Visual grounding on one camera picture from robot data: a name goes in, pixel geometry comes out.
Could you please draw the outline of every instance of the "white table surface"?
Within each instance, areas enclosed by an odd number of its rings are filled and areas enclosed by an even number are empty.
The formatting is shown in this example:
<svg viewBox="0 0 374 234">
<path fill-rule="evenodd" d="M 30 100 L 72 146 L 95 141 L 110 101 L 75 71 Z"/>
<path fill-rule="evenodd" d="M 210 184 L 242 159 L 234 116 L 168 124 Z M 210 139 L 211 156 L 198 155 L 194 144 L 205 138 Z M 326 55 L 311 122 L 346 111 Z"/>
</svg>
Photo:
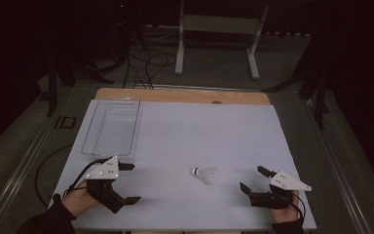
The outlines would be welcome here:
<svg viewBox="0 0 374 234">
<path fill-rule="evenodd" d="M 55 193 L 62 194 L 94 160 L 82 148 L 96 103 L 88 108 Z M 272 105 L 142 101 L 133 144 L 135 169 L 120 172 L 113 186 L 124 198 L 141 200 L 117 214 L 97 206 L 73 221 L 75 228 L 267 230 L 269 211 L 251 207 L 239 183 L 253 192 L 269 191 L 270 180 L 257 166 L 299 177 Z M 213 186 L 190 174 L 210 166 L 220 170 Z M 307 209 L 304 228 L 315 229 L 305 193 L 300 197 Z"/>
</svg>

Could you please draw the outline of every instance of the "black sleeve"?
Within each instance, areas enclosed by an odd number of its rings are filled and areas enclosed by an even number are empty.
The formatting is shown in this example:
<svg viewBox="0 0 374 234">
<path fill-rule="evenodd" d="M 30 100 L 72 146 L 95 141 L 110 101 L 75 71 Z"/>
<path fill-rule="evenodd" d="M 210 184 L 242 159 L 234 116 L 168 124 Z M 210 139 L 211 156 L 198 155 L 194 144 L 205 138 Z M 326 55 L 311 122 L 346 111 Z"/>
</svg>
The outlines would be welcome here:
<svg viewBox="0 0 374 234">
<path fill-rule="evenodd" d="M 290 222 L 273 223 L 272 227 L 277 234 L 303 234 L 305 232 L 302 225 L 303 219 L 298 219 Z"/>
<path fill-rule="evenodd" d="M 17 234 L 57 234 L 74 233 L 71 221 L 76 219 L 60 201 L 44 213 L 27 220 L 17 231 Z"/>
</svg>

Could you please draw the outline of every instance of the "shuttlecock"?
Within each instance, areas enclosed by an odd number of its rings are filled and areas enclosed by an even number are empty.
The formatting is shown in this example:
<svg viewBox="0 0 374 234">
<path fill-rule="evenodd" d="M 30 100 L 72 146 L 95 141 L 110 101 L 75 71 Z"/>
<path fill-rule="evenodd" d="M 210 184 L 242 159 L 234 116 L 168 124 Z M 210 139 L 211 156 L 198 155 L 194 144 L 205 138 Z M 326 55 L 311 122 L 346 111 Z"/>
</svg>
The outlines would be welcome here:
<svg viewBox="0 0 374 234">
<path fill-rule="evenodd" d="M 199 177 L 207 186 L 212 186 L 218 176 L 218 169 L 216 167 L 210 168 L 194 168 L 191 170 L 193 176 Z"/>
</svg>

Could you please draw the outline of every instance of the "dark background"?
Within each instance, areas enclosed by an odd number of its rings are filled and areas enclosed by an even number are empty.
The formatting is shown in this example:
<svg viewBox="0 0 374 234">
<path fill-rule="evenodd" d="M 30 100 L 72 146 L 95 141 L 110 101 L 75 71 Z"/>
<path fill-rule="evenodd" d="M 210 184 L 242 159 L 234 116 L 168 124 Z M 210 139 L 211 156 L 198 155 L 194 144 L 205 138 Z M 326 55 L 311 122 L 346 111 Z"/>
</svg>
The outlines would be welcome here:
<svg viewBox="0 0 374 234">
<path fill-rule="evenodd" d="M 230 7 L 233 1 L 217 1 L 217 8 L 210 8 L 210 2 L 191 0 L 186 10 L 231 17 L 257 14 L 247 10 L 254 1 L 234 1 L 235 11 Z M 80 62 L 91 62 L 96 52 L 103 57 L 101 46 L 83 37 L 96 28 L 83 17 L 89 6 L 94 7 L 88 0 L 0 0 L 0 135 L 41 95 L 36 81 L 48 73 L 49 48 L 56 46 Z M 178 25 L 178 7 L 173 0 L 140 1 L 142 22 Z M 102 16 L 102 4 L 94 11 Z M 264 32 L 313 35 L 298 69 L 321 67 L 324 57 L 332 58 L 326 64 L 327 88 L 334 92 L 374 169 L 374 1 L 275 1 Z"/>
</svg>

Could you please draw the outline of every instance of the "person's arm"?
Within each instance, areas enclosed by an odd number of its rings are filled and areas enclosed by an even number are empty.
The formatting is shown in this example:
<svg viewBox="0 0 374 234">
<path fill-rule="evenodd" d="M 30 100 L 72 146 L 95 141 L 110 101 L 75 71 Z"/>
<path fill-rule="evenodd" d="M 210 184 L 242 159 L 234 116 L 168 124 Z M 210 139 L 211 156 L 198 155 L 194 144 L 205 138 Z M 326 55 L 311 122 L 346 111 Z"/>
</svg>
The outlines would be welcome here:
<svg viewBox="0 0 374 234">
<path fill-rule="evenodd" d="M 297 207 L 299 192 L 293 191 L 292 203 Z M 277 234 L 303 234 L 303 217 L 298 217 L 299 212 L 293 207 L 288 206 L 285 209 L 270 209 L 273 217 L 272 227 Z"/>
<path fill-rule="evenodd" d="M 99 204 L 87 192 L 86 186 L 87 182 L 84 180 L 62 201 L 59 195 L 55 196 L 53 205 L 45 213 L 27 220 L 17 234 L 74 233 L 71 221 Z"/>
</svg>

